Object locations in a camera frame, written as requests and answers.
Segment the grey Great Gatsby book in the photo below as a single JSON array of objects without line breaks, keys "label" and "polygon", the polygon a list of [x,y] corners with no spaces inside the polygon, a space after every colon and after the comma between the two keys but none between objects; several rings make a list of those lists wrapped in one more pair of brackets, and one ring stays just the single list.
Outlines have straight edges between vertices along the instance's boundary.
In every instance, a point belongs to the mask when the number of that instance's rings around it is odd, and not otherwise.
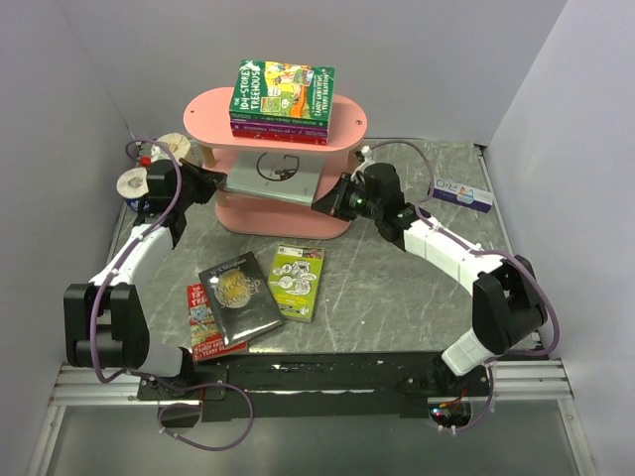
[{"label": "grey Great Gatsby book", "polygon": [[224,189],[310,206],[324,163],[324,157],[299,153],[242,152],[229,171]]}]

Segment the red 156-storey treehouse book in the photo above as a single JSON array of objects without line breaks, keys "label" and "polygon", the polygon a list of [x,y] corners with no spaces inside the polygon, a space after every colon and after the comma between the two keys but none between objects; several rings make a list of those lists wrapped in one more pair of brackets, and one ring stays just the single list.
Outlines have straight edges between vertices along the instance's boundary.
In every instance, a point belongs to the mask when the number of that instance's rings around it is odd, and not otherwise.
[{"label": "red 156-storey treehouse book", "polygon": [[299,143],[299,144],[309,144],[309,145],[317,145],[317,146],[326,146],[328,144],[327,137],[312,136],[312,135],[306,135],[306,134],[232,130],[232,136],[236,138],[242,138],[242,139],[276,141],[276,142],[285,142],[285,143]]}]

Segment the purple 117-storey treehouse book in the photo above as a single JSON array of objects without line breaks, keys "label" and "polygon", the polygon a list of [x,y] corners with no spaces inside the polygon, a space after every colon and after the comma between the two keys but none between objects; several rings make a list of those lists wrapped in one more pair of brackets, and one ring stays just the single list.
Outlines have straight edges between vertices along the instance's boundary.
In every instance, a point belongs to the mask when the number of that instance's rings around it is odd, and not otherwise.
[{"label": "purple 117-storey treehouse book", "polygon": [[284,124],[231,121],[232,131],[289,134],[307,137],[328,137],[328,130],[314,127],[289,126]]}]

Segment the green 104-storey treehouse book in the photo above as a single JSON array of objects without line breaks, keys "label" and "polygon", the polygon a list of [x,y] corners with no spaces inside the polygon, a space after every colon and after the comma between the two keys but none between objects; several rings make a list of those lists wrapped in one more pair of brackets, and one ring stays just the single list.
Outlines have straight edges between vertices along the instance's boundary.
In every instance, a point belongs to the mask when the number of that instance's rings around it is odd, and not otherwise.
[{"label": "green 104-storey treehouse book", "polygon": [[333,104],[335,68],[244,59],[228,112],[233,120],[326,129]]}]

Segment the black Maugham book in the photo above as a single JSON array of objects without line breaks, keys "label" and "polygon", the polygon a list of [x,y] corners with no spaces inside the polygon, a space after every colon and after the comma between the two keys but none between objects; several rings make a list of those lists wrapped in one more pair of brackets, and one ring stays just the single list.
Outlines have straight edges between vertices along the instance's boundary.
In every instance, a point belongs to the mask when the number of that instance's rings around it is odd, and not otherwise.
[{"label": "black Maugham book", "polygon": [[252,252],[198,274],[225,347],[281,327],[281,314]]}]

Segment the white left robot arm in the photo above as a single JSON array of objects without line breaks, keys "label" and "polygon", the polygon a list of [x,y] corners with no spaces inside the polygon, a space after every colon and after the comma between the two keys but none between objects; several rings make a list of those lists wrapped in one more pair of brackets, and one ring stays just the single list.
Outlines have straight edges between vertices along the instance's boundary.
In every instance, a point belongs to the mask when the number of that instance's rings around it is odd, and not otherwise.
[{"label": "white left robot arm", "polygon": [[196,386],[191,353],[151,337],[139,291],[179,243],[186,212],[205,204],[223,188],[226,175],[159,160],[141,169],[135,192],[137,217],[125,245],[89,282],[72,284],[63,294],[65,352],[68,364],[90,368],[102,383],[104,370],[161,382],[176,399]]}]

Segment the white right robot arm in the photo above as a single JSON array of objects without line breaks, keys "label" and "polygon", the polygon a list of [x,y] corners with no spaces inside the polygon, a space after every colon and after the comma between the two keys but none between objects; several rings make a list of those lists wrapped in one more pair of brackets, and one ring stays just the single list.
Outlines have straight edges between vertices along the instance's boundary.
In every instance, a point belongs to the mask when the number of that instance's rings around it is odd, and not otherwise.
[{"label": "white right robot arm", "polygon": [[341,175],[312,209],[342,221],[373,221],[387,242],[426,260],[469,293],[471,326],[441,354],[434,371],[435,386],[445,395],[457,394],[469,372],[504,355],[547,321],[545,300],[525,259],[489,253],[408,202],[389,164]]}]

